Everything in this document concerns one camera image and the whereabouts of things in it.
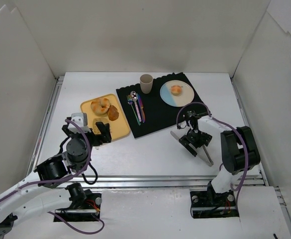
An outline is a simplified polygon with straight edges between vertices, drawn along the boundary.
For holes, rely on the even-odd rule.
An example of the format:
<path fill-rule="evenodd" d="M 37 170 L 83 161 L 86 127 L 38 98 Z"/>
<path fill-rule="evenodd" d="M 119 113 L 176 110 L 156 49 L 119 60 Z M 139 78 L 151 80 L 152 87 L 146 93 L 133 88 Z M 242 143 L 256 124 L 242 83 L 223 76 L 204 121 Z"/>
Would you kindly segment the stainless steel tongs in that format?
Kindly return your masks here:
<path fill-rule="evenodd" d="M 179 143 L 179 139 L 181 137 L 179 137 L 174 131 L 170 131 L 170 134 Z M 208 165 L 209 167 L 213 166 L 214 163 L 213 163 L 213 161 L 212 161 L 212 159 L 211 159 L 211 157 L 210 157 L 210 155 L 209 155 L 209 153 L 207 151 L 207 147 L 206 146 L 202 146 L 201 148 L 198 148 L 198 149 L 202 149 L 204 151 L 205 155 L 206 155 L 206 157 L 201 158 L 202 161 L 204 161 L 205 164 Z"/>

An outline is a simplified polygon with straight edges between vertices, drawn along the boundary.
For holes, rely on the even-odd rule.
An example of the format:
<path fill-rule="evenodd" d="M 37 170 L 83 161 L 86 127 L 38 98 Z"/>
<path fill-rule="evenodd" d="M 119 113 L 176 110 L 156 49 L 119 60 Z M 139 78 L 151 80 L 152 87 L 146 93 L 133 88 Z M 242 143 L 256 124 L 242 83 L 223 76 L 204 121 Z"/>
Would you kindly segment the small round bread roll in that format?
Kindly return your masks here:
<path fill-rule="evenodd" d="M 174 96 L 179 96 L 182 93 L 182 87 L 179 85 L 171 86 L 171 94 Z"/>

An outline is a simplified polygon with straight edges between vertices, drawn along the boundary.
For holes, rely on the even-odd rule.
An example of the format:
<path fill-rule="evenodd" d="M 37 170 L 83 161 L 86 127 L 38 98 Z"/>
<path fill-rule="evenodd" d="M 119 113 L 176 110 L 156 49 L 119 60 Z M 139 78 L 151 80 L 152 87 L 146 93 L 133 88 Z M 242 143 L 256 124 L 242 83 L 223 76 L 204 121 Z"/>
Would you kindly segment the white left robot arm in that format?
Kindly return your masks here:
<path fill-rule="evenodd" d="M 87 123 L 67 118 L 62 130 L 66 138 L 59 152 L 38 164 L 22 181 L 0 194 L 0 238 L 14 227 L 42 213 L 53 215 L 58 222 L 98 221 L 101 194 L 71 183 L 61 184 L 84 175 L 91 164 L 92 148 L 111 142 L 110 126 L 97 122 L 99 134 Z"/>

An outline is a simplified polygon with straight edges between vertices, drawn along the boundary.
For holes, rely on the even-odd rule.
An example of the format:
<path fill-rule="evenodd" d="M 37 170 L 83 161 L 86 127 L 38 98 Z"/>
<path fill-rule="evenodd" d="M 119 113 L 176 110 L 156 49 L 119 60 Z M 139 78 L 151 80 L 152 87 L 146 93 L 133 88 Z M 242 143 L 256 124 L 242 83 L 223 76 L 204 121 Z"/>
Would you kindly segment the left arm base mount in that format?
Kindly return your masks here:
<path fill-rule="evenodd" d="M 70 202 L 68 207 L 55 210 L 54 222 L 62 218 L 67 222 L 96 222 L 100 219 L 101 193 L 84 190 L 80 183 L 73 183 L 65 188 Z"/>

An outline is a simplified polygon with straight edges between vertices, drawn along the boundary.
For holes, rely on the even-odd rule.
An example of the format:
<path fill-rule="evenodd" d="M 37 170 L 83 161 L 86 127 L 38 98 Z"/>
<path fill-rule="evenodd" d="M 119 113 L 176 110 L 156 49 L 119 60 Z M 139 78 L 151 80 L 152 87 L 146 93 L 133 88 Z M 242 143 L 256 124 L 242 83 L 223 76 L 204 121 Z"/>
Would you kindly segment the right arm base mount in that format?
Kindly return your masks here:
<path fill-rule="evenodd" d="M 208 187 L 205 191 L 190 191 L 190 215 L 193 219 L 218 219 L 239 217 L 234 192 L 215 193 Z"/>

